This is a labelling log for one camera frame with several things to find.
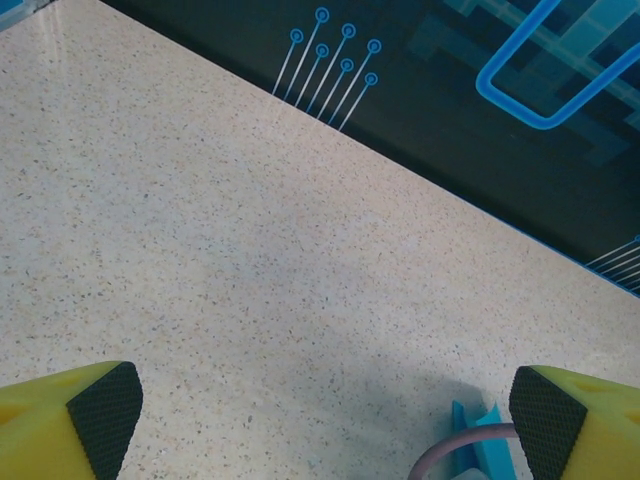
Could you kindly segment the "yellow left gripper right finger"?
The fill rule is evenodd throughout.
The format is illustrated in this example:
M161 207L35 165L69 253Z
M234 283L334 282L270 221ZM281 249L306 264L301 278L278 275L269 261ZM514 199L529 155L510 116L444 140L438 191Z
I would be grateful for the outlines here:
M535 479L639 478L638 388L521 366L509 412Z

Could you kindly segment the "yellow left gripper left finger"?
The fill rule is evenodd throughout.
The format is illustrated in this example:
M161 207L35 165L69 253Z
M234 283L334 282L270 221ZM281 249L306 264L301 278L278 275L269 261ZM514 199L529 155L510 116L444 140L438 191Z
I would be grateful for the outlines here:
M117 478L142 405L142 385L129 361L3 386L1 477Z

